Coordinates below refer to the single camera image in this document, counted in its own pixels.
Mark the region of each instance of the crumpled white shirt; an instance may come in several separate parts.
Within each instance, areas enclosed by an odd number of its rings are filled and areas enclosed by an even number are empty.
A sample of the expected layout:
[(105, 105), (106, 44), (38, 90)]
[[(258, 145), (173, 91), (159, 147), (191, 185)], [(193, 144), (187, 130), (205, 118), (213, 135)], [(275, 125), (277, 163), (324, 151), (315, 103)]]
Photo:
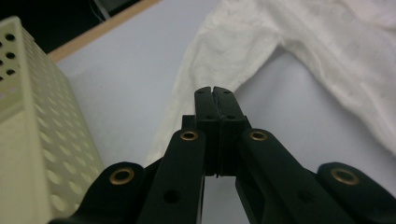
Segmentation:
[(185, 53), (148, 163), (194, 113), (195, 90), (235, 91), (277, 46), (396, 153), (396, 1), (222, 0)]

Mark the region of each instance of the ventilation hole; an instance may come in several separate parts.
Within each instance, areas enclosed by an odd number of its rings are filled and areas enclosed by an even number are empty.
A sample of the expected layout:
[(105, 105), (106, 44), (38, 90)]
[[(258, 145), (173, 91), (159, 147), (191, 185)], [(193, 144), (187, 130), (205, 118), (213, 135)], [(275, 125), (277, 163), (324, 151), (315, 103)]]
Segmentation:
[(37, 120), (38, 120), (39, 124), (44, 126), (44, 128), (48, 128), (49, 127), (48, 123), (46, 121), (44, 121), (43, 119), (41, 119), (40, 117), (37, 117)]
[(47, 98), (49, 100), (50, 103), (52, 103), (53, 105), (56, 105), (55, 101), (53, 101), (50, 97)]
[(45, 142), (47, 142), (49, 144), (52, 144), (52, 140), (50, 139), (50, 137), (48, 135), (46, 135), (45, 133), (40, 132), (40, 136)]
[(63, 127), (62, 123), (59, 120), (57, 120), (57, 119), (52, 119), (52, 120), (58, 127), (60, 127), (60, 128)]
[(59, 211), (64, 212), (66, 210), (66, 202), (58, 195), (52, 194), (50, 196), (52, 205)]
[(89, 144), (88, 142), (82, 140), (81, 143), (82, 143), (82, 145), (83, 145), (85, 148), (90, 148), (90, 144)]
[(85, 133), (83, 131), (78, 131), (79, 135), (81, 135), (81, 137), (85, 137)]
[(66, 98), (67, 103), (73, 104), (72, 98), (70, 98), (68, 95), (66, 95), (65, 98)]
[(69, 132), (70, 136), (72, 136), (72, 138), (78, 139), (78, 137), (76, 136), (75, 133)]
[(33, 96), (35, 97), (35, 100), (43, 102), (42, 99), (37, 95), (37, 93), (33, 92)]
[(70, 164), (67, 161), (64, 161), (64, 167), (66, 167), (66, 170), (68, 172), (70, 172), (71, 174), (75, 174), (76, 173), (76, 167), (74, 167), (72, 164)]
[(70, 114), (67, 113), (66, 111), (64, 111), (64, 115), (67, 116), (68, 118), (70, 118)]
[(76, 194), (81, 194), (82, 193), (82, 189), (79, 185), (77, 185), (75, 182), (73, 181), (69, 181), (69, 187), (71, 190), (73, 190)]
[(52, 111), (52, 113), (54, 113), (55, 115), (59, 116), (59, 112), (54, 109), (53, 107), (50, 108), (50, 110)]
[(47, 170), (47, 177), (49, 178), (50, 182), (56, 185), (59, 185), (62, 182), (62, 179), (51, 170)]
[(79, 145), (77, 145), (76, 143), (72, 143), (72, 145), (73, 145), (73, 148), (74, 148), (76, 151), (78, 151), (78, 152), (81, 151), (81, 147), (80, 147)]
[(82, 176), (82, 178), (83, 178), (85, 181), (87, 181), (88, 183), (91, 183), (91, 182), (92, 182), (91, 177), (88, 176), (87, 174), (81, 173), (81, 176)]
[(63, 106), (65, 109), (67, 108), (67, 105), (64, 102), (59, 102), (59, 104), (61, 104), (61, 106)]
[(69, 127), (73, 127), (73, 124), (70, 123), (68, 120), (65, 120), (64, 122), (65, 122)]
[(79, 162), (79, 164), (81, 164), (82, 166), (86, 166), (87, 162), (85, 162), (81, 157), (77, 157), (77, 161)]
[(93, 171), (94, 174), (99, 175), (99, 171), (96, 167), (91, 166), (91, 170)]
[(65, 136), (63, 133), (60, 133), (60, 132), (56, 131), (56, 134), (57, 134), (58, 137), (60, 137), (62, 140), (64, 140), (64, 141), (67, 140), (66, 136)]
[(64, 98), (61, 94), (58, 93), (58, 97), (61, 98), (61, 100)]
[(8, 41), (14, 41), (14, 40), (15, 40), (15, 35), (6, 34), (6, 40), (8, 40)]
[(61, 149), (62, 153), (66, 156), (71, 156), (72, 152), (69, 150), (69, 148), (64, 147), (64, 146), (59, 146), (59, 148)]
[(56, 157), (50, 151), (44, 149), (43, 154), (44, 154), (44, 157), (47, 160), (52, 161), (52, 162), (56, 162)]
[(85, 156), (87, 156), (87, 158), (90, 160), (90, 161), (94, 161), (94, 157), (93, 157), (93, 155), (91, 155), (90, 153), (85, 153)]
[(8, 59), (14, 59), (14, 58), (15, 58), (15, 54), (12, 53), (12, 52), (8, 52), (8, 53), (6, 54), (6, 57), (7, 57)]
[(8, 69), (8, 70), (6, 71), (6, 73), (7, 73), (7, 75), (12, 76), (12, 75), (15, 74), (15, 71), (12, 70), (12, 69)]

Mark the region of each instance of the white fabric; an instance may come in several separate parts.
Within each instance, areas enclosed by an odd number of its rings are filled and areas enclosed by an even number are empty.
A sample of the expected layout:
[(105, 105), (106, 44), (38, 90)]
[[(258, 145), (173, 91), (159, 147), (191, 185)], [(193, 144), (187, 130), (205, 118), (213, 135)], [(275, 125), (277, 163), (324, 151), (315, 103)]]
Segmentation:
[(183, 59), (148, 162), (160, 158), (193, 92), (235, 91), (276, 46), (293, 53), (346, 109), (396, 152), (396, 1), (223, 0)]

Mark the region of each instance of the screw hole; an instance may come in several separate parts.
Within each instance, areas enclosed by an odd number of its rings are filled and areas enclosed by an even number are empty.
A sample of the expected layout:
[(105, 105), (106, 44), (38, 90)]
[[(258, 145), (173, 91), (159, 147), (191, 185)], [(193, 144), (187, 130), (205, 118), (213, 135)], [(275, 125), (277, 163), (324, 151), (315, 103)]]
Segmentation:
[(178, 190), (175, 190), (175, 189), (169, 189), (163, 195), (163, 199), (167, 203), (178, 203), (180, 201), (180, 199), (181, 199), (180, 192)]
[(181, 139), (185, 141), (192, 141), (198, 138), (198, 133), (187, 131), (180, 135)]
[(124, 167), (116, 170), (110, 176), (110, 183), (113, 185), (124, 185), (134, 179), (134, 170)]
[(263, 132), (252, 132), (250, 133), (250, 138), (256, 141), (264, 141), (266, 140), (268, 137), (265, 133)]
[(331, 170), (332, 177), (337, 181), (347, 184), (347, 185), (357, 185), (359, 184), (359, 178), (352, 172), (343, 168), (334, 168)]

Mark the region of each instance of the white tabletop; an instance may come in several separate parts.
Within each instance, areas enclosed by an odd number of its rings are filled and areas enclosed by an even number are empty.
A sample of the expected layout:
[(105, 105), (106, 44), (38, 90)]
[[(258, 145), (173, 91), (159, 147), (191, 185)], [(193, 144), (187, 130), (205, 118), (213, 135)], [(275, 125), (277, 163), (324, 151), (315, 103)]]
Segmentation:
[[(163, 0), (57, 63), (105, 166), (145, 161), (183, 54), (217, 3)], [(396, 195), (396, 159), (292, 55), (278, 49), (235, 94), (252, 126), (307, 169), (340, 161)], [(233, 178), (206, 179), (203, 223), (248, 223)]]

